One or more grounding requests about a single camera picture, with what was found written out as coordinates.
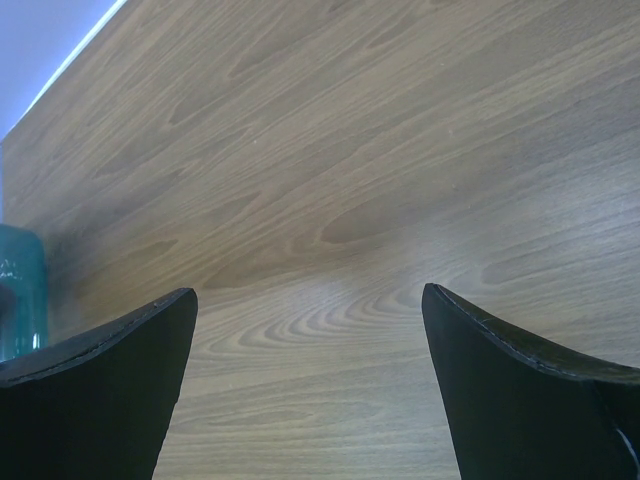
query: wood grain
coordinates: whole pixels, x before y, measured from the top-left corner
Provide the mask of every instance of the wood grain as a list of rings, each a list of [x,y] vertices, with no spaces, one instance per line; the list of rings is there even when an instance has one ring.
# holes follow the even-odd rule
[[[425,282],[640,366],[638,32],[633,0],[130,0],[4,142],[54,339],[197,289],[158,479],[459,478]]]

